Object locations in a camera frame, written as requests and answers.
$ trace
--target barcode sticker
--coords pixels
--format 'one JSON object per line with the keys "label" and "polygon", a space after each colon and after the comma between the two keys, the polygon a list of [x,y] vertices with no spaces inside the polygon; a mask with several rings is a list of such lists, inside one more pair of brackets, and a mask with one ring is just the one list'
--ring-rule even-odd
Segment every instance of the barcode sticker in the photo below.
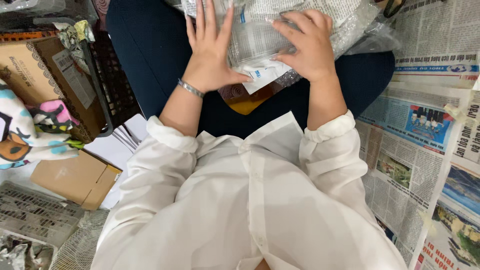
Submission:
{"label": "barcode sticker", "polygon": [[60,69],[63,77],[67,80],[68,85],[75,92],[82,105],[85,109],[88,109],[95,99],[96,93],[86,78],[85,73],[81,73],[76,69],[73,58],[67,49],[52,56],[52,60]]}

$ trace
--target silver bracelet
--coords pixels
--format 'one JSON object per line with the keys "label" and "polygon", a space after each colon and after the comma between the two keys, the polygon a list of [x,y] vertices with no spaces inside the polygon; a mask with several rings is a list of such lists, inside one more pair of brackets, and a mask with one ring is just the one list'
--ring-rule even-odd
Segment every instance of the silver bracelet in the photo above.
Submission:
{"label": "silver bracelet", "polygon": [[193,88],[193,86],[191,86],[190,84],[182,81],[181,79],[179,79],[179,85],[181,87],[183,87],[185,90],[189,91],[190,93],[196,95],[197,97],[200,97],[200,98],[204,98],[205,97],[205,94],[198,91],[197,89]]}

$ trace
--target dark blue trousers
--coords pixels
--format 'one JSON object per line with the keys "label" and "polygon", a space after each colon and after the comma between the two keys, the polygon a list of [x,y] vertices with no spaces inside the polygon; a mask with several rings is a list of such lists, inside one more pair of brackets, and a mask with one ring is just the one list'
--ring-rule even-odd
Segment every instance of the dark blue trousers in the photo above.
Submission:
{"label": "dark blue trousers", "polygon": [[[160,115],[192,54],[183,14],[163,0],[111,0],[107,27],[120,63],[145,117]],[[347,107],[358,117],[392,78],[392,52],[342,56],[335,62]],[[199,132],[245,138],[292,111],[307,126],[310,84],[302,79],[249,115],[232,110],[216,91],[204,98]]]}

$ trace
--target shirt sleeve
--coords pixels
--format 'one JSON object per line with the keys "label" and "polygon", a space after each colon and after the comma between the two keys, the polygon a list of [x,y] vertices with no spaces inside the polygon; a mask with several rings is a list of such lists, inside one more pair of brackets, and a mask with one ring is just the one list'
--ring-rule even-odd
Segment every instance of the shirt sleeve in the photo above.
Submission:
{"label": "shirt sleeve", "polygon": [[171,205],[192,174],[198,147],[194,137],[166,127],[155,116],[147,122],[149,136],[127,162],[129,178],[120,186],[97,244],[92,269],[110,269],[122,247],[161,209]]}
{"label": "shirt sleeve", "polygon": [[350,110],[315,131],[305,129],[300,143],[300,164],[313,184],[380,229],[365,203],[361,176],[367,164],[360,159],[360,137]]}

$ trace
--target white shirt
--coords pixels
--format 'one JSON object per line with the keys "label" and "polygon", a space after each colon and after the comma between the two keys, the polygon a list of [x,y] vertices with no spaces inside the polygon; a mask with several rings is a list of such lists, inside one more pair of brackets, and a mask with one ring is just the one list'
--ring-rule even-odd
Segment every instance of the white shirt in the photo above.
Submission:
{"label": "white shirt", "polygon": [[151,117],[92,269],[406,269],[365,204],[354,126],[348,111],[303,134],[289,112],[193,138]]}

